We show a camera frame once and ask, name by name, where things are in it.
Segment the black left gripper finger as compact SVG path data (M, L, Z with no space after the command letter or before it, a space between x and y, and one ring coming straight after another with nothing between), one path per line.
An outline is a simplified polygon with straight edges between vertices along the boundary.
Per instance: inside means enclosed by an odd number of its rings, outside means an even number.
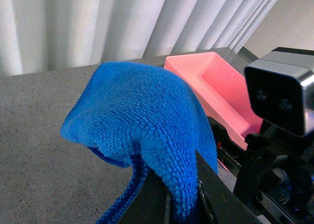
M124 223L171 223L171 194L153 171L149 172L140 192L127 208Z

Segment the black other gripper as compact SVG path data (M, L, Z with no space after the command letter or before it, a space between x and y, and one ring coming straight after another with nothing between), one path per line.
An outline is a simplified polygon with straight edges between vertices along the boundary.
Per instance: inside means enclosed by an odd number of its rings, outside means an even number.
M219 161L236 177L234 195L254 214L273 224L314 221L314 136L298 137L263 121L248 134L246 149L226 128L209 123ZM201 224L245 224L247 210L196 151Z

